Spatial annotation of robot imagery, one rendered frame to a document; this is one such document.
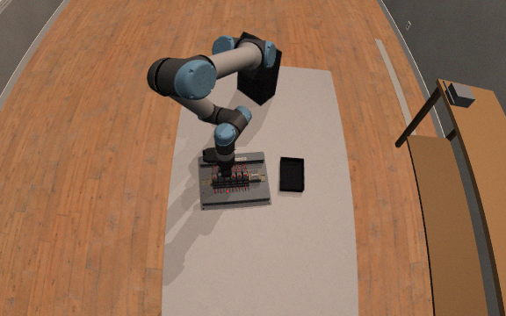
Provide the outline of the grey relay panel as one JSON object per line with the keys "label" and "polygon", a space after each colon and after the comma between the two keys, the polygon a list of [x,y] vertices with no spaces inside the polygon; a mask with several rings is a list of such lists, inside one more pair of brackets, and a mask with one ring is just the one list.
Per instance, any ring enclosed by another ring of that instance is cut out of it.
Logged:
{"label": "grey relay panel", "polygon": [[[218,179],[217,164],[203,162],[203,156],[198,157],[198,162],[201,211],[271,205],[264,152],[235,154],[235,166],[232,167],[235,181],[231,181],[231,177],[225,181],[223,177],[224,182],[213,182],[214,171]],[[249,178],[243,180],[242,176],[242,180],[237,180],[236,171],[244,170],[248,170]],[[223,193],[223,188],[224,192],[228,188],[228,193]]]}

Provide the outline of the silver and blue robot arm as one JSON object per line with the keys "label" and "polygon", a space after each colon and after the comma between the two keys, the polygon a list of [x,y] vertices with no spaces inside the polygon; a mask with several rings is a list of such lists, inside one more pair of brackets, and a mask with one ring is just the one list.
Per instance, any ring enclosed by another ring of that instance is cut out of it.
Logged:
{"label": "silver and blue robot arm", "polygon": [[229,155],[234,152],[235,141],[249,124],[252,114],[244,106],[234,110],[216,106],[206,96],[222,77],[243,69],[271,68],[276,59],[276,47],[268,40],[222,35],[213,43],[212,53],[186,59],[159,59],[150,66],[147,80],[153,91],[163,97],[170,96],[198,115],[199,120],[217,125],[213,136],[215,150],[218,154]]}

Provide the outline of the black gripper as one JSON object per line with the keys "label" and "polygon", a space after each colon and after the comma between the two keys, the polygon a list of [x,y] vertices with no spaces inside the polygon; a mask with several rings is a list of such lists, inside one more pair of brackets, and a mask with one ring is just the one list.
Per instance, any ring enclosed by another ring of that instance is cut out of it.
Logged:
{"label": "black gripper", "polygon": [[[236,147],[235,147],[236,150]],[[224,182],[223,177],[231,177],[232,176],[232,167],[235,164],[235,150],[232,154],[229,155],[221,155],[216,152],[214,147],[209,147],[203,150],[203,162],[207,163],[217,163],[218,165],[218,174],[219,182]],[[216,155],[215,155],[216,152]],[[217,157],[216,157],[217,156]]]}

